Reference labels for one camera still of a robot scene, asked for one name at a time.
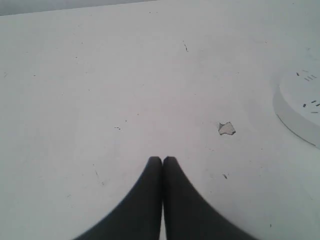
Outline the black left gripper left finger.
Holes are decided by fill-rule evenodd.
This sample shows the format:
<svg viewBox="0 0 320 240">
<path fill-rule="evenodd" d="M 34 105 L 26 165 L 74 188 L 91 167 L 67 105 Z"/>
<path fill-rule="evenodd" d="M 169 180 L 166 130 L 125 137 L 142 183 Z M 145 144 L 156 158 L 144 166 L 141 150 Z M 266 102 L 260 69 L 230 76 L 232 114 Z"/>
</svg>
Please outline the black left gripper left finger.
<svg viewBox="0 0 320 240">
<path fill-rule="evenodd" d="M 77 240 L 158 240 L 162 220 L 163 164 L 148 159 L 137 182 L 122 201 Z"/>
</svg>

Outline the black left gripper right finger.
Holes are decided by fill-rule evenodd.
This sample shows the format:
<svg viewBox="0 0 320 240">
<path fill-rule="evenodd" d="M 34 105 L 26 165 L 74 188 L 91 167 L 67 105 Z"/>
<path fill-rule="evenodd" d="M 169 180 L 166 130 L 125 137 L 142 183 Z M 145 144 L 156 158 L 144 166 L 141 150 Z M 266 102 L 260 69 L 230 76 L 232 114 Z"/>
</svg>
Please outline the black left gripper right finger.
<svg viewBox="0 0 320 240">
<path fill-rule="evenodd" d="M 163 160 L 163 207 L 168 240 L 251 240 L 193 187 L 177 159 Z"/>
</svg>

